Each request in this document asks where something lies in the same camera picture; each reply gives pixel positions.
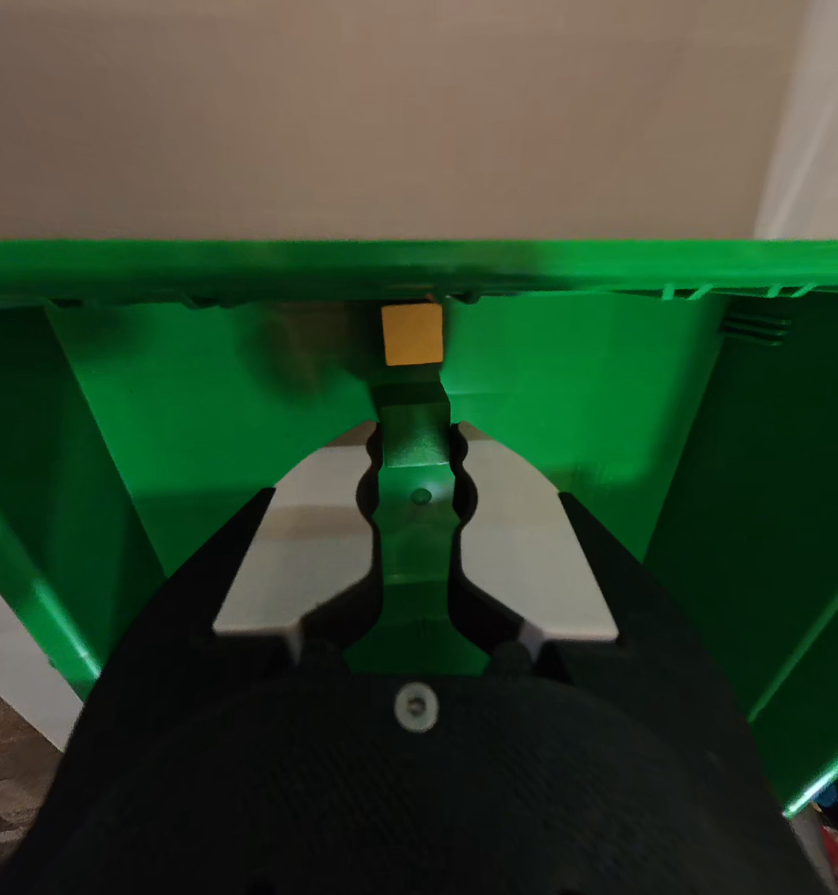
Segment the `green wooden cube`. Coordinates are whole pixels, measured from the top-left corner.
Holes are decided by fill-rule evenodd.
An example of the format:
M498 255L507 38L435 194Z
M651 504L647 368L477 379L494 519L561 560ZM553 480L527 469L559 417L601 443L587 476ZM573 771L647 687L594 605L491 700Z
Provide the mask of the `green wooden cube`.
M450 464L450 406L446 400L381 406L380 425L386 467Z

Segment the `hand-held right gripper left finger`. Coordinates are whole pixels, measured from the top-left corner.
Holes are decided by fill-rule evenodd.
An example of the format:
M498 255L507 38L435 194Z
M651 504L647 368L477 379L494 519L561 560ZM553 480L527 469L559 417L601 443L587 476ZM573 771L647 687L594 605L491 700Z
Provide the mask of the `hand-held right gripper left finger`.
M379 425L308 454L274 488L214 621L219 636L360 640L382 608Z

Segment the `green plastic bin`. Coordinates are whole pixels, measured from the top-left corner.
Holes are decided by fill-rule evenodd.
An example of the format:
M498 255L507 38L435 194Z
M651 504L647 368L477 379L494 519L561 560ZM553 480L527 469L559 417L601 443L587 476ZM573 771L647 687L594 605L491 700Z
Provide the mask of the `green plastic bin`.
M442 364L381 308L435 302ZM380 407L578 498L722 666L786 814L838 778L838 241L0 241L0 598L75 704L147 598ZM354 669L472 674L448 466L380 471Z

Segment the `grey desk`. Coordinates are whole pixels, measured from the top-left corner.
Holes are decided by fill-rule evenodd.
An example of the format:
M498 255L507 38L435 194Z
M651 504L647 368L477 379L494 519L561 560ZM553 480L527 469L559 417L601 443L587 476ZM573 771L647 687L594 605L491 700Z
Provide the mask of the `grey desk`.
M838 241L838 2L0 2L0 241L111 240Z

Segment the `small yellow wooden cube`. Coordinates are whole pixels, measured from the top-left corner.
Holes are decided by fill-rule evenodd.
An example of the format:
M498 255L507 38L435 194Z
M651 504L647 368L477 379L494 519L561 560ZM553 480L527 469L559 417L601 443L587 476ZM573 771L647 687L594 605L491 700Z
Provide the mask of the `small yellow wooden cube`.
M442 364L444 312L436 302L389 304L381 308L385 363L389 367Z

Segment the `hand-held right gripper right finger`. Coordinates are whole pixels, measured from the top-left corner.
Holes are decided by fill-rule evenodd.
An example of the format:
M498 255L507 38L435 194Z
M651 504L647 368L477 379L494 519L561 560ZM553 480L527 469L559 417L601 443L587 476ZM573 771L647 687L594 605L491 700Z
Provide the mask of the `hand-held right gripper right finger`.
M557 487L466 421L452 431L450 619L472 642L615 642Z

